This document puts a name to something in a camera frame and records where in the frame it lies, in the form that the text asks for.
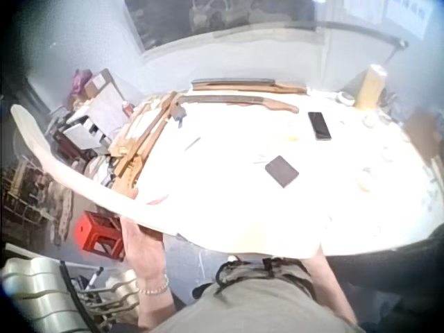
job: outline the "person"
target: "person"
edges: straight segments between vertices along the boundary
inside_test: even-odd
[[[137,190],[130,197],[136,198]],[[139,327],[153,332],[363,332],[322,249],[310,259],[227,262],[198,300],[176,312],[162,234],[121,218],[126,259],[137,276]]]

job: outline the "gray shirt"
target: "gray shirt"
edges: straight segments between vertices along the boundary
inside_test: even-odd
[[[245,280],[215,295],[217,284],[153,332],[363,332],[285,281]]]

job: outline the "wooden strip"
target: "wooden strip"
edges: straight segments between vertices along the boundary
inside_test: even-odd
[[[194,80],[193,90],[237,90],[240,92],[270,92],[275,94],[307,94],[306,87],[289,85],[271,79],[212,78]]]
[[[137,139],[135,144],[131,146],[130,151],[120,160],[116,169],[114,170],[114,174],[118,177],[123,175],[123,171],[128,167],[133,157],[136,155],[140,146],[145,142],[145,140],[150,135],[151,131],[154,129],[155,125],[159,122],[159,120],[163,117],[164,113],[169,109],[171,101],[177,95],[177,92],[172,92],[165,101],[162,103],[162,108],[159,114],[154,118],[154,120],[150,123],[148,128],[142,133],[142,135]]]
[[[273,94],[307,94],[307,88],[285,85],[196,85],[194,91],[237,90],[239,92],[269,92]]]
[[[125,146],[128,143],[128,139],[126,139],[126,135],[128,135],[128,132],[130,131],[131,127],[133,126],[135,120],[138,118],[140,114],[143,114],[145,111],[147,111],[147,108],[150,107],[149,103],[146,103],[141,108],[137,108],[137,110],[131,115],[130,121],[126,123],[121,131],[119,132],[119,135],[114,139],[108,149],[111,156],[113,157],[120,157],[121,154],[119,152],[121,146]]]
[[[181,96],[178,99],[182,103],[228,103],[228,104],[258,104],[269,110],[286,110],[292,113],[299,113],[299,108],[295,105],[259,96],[243,95],[189,95]]]

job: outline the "workbench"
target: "workbench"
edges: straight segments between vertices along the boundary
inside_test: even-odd
[[[331,94],[242,94],[300,111],[186,103],[182,127],[169,120],[142,169],[137,200],[162,199],[181,237],[227,252],[262,242],[265,253],[304,257],[321,242],[326,255],[353,255],[423,240],[444,221],[438,168],[396,123],[376,117],[367,128],[363,119],[374,112]],[[159,110],[150,112],[152,119]],[[331,141],[315,140],[308,112],[323,113]],[[300,173],[284,189],[264,169],[278,155]]]

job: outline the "wall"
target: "wall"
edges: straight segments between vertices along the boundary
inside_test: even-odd
[[[410,41],[386,67],[389,86],[409,105],[442,103],[442,6],[436,4],[423,41],[387,19],[370,26],[351,17],[340,0],[316,6],[319,19],[369,26]],[[191,37],[142,55],[123,0],[29,1],[15,26],[19,38],[10,50],[22,50],[23,74],[51,110],[70,90],[76,68],[109,68],[133,101],[141,97],[138,92],[185,89],[203,77],[271,77],[338,89],[370,63],[382,63],[392,49],[356,33],[274,28]]]

